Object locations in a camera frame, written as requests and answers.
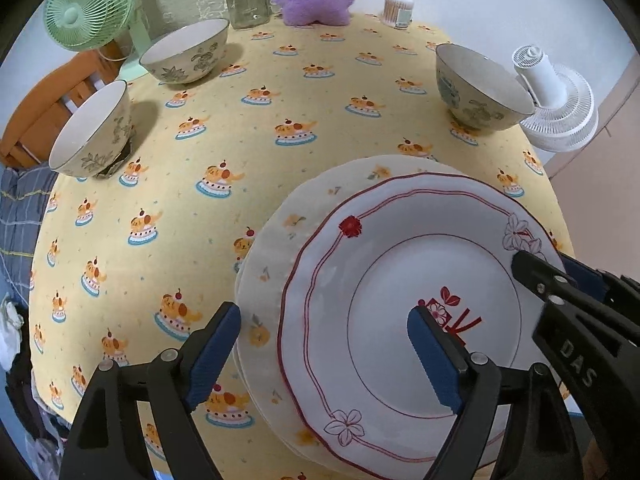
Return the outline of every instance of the plate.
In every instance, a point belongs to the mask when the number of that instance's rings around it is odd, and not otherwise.
[[[456,173],[432,160],[407,155],[381,155],[331,168],[297,187],[255,237],[236,277],[236,303],[242,329],[234,360],[258,412],[273,432],[308,460],[351,476],[371,476],[332,455],[300,419],[284,383],[277,355],[282,290],[298,251],[331,211],[354,193],[368,189],[385,175],[419,171]],[[292,223],[292,215],[305,220]],[[269,334],[258,344],[254,317]]]
[[[516,201],[466,176],[393,176],[339,205],[308,238],[282,294],[278,357],[304,422],[372,475],[423,478],[455,420],[406,334],[424,304],[497,365],[547,362],[530,338],[543,302],[513,279],[517,250],[563,269]],[[481,460],[495,459],[508,408]]]

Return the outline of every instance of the plate center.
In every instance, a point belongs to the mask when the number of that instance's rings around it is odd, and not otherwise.
[[[405,415],[451,415],[438,402],[406,333],[407,316],[417,304],[425,304],[467,350],[507,366],[520,339],[518,297],[507,270],[489,251],[453,235],[405,240],[379,256],[360,280],[349,311],[348,343],[366,389]]]

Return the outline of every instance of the table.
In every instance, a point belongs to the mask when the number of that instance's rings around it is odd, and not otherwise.
[[[31,353],[45,402],[72,421],[82,378],[105,356],[135,364],[179,346],[234,298],[252,237],[282,200],[355,158],[432,156],[500,190],[524,190],[517,200],[572,254],[520,127],[475,134],[452,123],[434,76],[434,47],[444,41],[434,27],[394,30],[369,15],[348,27],[292,28],[274,18],[229,32],[222,73],[180,87],[150,75],[133,82],[130,165],[109,180],[61,175],[57,207],[42,223],[30,318],[34,336],[44,335],[32,338]],[[219,385],[253,421],[210,423],[207,406],[219,410],[218,400],[193,413],[226,479],[340,478],[274,437],[232,360]],[[168,472],[150,408],[140,411],[153,466]]]

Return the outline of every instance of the wooden chair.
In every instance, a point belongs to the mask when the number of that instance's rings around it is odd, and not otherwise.
[[[122,57],[114,41],[101,50],[111,59]],[[42,79],[9,119],[0,139],[0,162],[10,168],[25,169],[49,160],[53,143],[71,117],[63,98],[79,107],[96,91],[90,77],[96,74],[104,84],[111,83],[118,77],[121,64],[103,59],[95,50],[87,50]]]

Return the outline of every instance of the screw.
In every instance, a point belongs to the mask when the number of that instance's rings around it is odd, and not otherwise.
[[[477,365],[485,365],[489,362],[489,358],[482,352],[473,352],[471,354],[471,360]]]
[[[178,357],[178,351],[175,348],[169,348],[160,354],[162,361],[170,363]]]
[[[554,294],[550,294],[549,295],[549,301],[553,304],[556,304],[558,306],[560,305],[564,305],[564,300],[562,298],[558,298],[557,296],[555,296]]]
[[[111,370],[113,368],[113,360],[111,359],[103,359],[100,361],[98,365],[98,370],[106,372],[107,370]]]

